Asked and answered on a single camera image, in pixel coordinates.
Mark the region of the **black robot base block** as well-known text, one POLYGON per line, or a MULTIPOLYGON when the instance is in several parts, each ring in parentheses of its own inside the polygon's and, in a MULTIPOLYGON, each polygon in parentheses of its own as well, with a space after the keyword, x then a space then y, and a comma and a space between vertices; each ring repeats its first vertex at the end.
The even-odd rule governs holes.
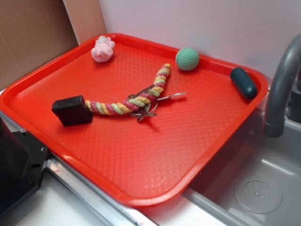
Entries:
POLYGON ((49 149, 30 132, 12 132, 0 121, 0 216, 39 190, 49 149))

